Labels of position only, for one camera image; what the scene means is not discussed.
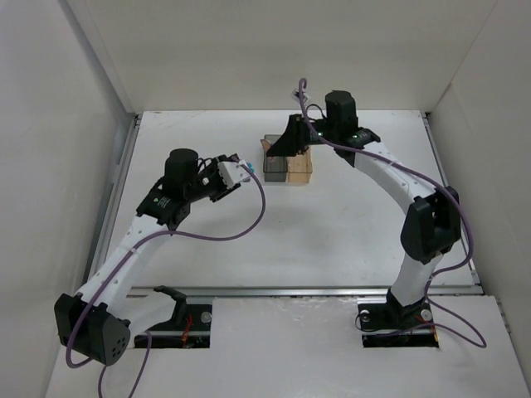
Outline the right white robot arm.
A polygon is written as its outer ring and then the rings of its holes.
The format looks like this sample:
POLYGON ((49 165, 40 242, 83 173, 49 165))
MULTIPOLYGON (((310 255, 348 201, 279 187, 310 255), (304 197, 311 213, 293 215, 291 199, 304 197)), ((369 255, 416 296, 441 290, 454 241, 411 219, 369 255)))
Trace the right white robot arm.
POLYGON ((320 119, 308 116, 309 102, 302 89, 294 95, 301 111, 289 117, 284 133, 266 154, 294 157, 326 143, 398 204, 405 220, 400 234, 404 258, 397 279, 385 302, 361 304, 358 313, 367 332, 409 328, 426 309, 426 285, 437 265, 461 238, 454 206, 458 195, 451 187, 438 188, 407 172, 376 133, 359 125, 356 103, 348 91, 329 92, 326 114, 320 119))

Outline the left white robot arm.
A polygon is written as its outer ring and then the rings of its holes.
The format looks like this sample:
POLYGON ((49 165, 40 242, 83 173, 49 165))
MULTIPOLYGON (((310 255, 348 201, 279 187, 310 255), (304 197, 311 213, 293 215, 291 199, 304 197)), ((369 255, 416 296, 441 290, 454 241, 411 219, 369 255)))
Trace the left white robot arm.
POLYGON ((112 366, 139 334, 160 323, 180 323, 186 312, 185 294, 158 286, 129 304, 129 291, 158 248, 176 234, 194 202, 219 201, 249 178, 246 162, 236 155, 203 163, 194 150, 171 151, 163 175, 138 205, 115 251, 75 294, 57 299, 56 324, 66 352, 112 366))

